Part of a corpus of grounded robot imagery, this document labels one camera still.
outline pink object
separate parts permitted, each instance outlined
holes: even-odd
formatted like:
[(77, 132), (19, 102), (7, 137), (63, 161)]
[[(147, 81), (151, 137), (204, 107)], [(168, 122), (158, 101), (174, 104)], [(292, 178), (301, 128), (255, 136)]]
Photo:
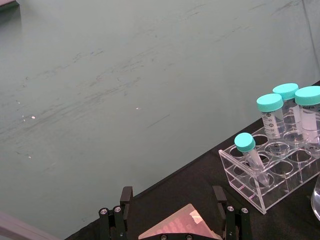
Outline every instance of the pink object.
[(149, 230), (142, 233), (138, 239), (148, 238), (157, 234), (189, 233), (205, 236), (217, 240), (222, 238), (211, 231), (198, 211), (192, 204), (188, 204), (165, 220), (159, 222)]
[(11, 3), (11, 2), (15, 2), (15, 0), (0, 0), (0, 6)]

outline small test tube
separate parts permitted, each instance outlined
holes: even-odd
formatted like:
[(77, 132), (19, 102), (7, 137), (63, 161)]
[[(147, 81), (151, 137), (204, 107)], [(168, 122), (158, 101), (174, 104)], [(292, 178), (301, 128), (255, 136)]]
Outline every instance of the small test tube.
[[(243, 132), (238, 134), (234, 139), (234, 144), (236, 145), (236, 148), (243, 153), (251, 169), (255, 171), (263, 170), (264, 163), (256, 150), (255, 139), (250, 133)], [(257, 180), (266, 187), (269, 186), (269, 177), (266, 172), (258, 174)]]
[(296, 83), (285, 83), (276, 86), (272, 91), (280, 94), (283, 100), (282, 113), (286, 131), (301, 131), (300, 108), (295, 101), (295, 93), (299, 89)]
[(307, 86), (295, 92), (295, 102), (300, 106), (303, 138), (309, 150), (320, 151), (320, 86)]
[(275, 155), (284, 154), (288, 151), (288, 148), (278, 142), (286, 132), (284, 114), (282, 112), (284, 105), (282, 96), (277, 93), (269, 93), (259, 97), (256, 100), (256, 104), (261, 112), (265, 135), (268, 141), (272, 143), (269, 146), (270, 152)]

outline black table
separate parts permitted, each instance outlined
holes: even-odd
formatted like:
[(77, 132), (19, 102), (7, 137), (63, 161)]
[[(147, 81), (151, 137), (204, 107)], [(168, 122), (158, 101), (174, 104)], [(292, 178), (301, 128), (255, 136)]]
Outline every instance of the black table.
[[(240, 132), (253, 133), (262, 126), (263, 123), (259, 119)], [(129, 239), (137, 240), (141, 233), (189, 203), (197, 209), (207, 225), (221, 235), (221, 220), (212, 189), (212, 185), (220, 185), (225, 189), (227, 196), (248, 208), (253, 239), (319, 240), (320, 222), (315, 217), (310, 202), (316, 178), (277, 203), (265, 215), (229, 186), (218, 150), (232, 145), (237, 134), (136, 195), (130, 206)], [(67, 238), (67, 240), (99, 239), (97, 220)]]

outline screw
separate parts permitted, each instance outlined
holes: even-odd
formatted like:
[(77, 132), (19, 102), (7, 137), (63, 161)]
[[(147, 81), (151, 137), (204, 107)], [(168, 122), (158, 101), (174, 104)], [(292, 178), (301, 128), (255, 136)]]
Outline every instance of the screw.
[(230, 212), (233, 212), (235, 209), (233, 206), (228, 206), (227, 209), (230, 211)]
[(245, 207), (241, 209), (241, 211), (244, 213), (244, 214), (247, 214), (249, 211), (248, 209), (246, 209)]
[(121, 207), (117, 206), (117, 207), (114, 209), (114, 211), (115, 211), (116, 213), (120, 212), (120, 211), (121, 211)]
[(192, 240), (192, 239), (194, 239), (190, 234), (188, 234), (185, 238), (186, 238), (186, 240)]
[(100, 211), (100, 213), (101, 213), (102, 215), (105, 215), (107, 212), (108, 212), (107, 209), (102, 209), (102, 210)]

